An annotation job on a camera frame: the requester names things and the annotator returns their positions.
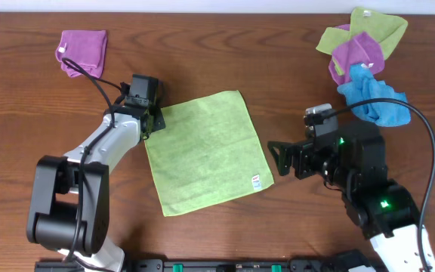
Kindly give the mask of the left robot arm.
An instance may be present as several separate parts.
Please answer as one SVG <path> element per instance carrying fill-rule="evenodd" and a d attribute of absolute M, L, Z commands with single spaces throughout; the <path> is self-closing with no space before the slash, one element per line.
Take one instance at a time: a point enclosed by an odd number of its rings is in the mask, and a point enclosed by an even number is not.
<path fill-rule="evenodd" d="M 163 83 L 133 75 L 96 130 L 62 156 L 43 156 L 35 177 L 26 238 L 84 271 L 121 271 L 125 253 L 108 236 L 110 174 L 122 157 L 165 128 Z"/>

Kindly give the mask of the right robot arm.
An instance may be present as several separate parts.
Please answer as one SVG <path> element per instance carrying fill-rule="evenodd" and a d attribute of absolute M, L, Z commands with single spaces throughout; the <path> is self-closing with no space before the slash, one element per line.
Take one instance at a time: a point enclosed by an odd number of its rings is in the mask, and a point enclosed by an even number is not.
<path fill-rule="evenodd" d="M 435 271 L 411 193 L 387 176 L 385 142 L 376 124 L 340 125 L 332 118 L 309 129 L 304 141 L 271 141 L 267 147 L 281 176 L 320 175 L 326 186 L 341 192 L 347 216 L 389 271 Z"/>

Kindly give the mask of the green microfibre cloth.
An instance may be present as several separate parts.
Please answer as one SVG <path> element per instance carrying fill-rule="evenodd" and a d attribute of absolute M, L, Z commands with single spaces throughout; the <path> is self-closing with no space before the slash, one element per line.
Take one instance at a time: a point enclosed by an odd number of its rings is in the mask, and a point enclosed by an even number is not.
<path fill-rule="evenodd" d="M 222 91 L 162 110 L 165 128 L 145 142 L 165 217 L 260 192 L 273 174 L 245 100 Z"/>

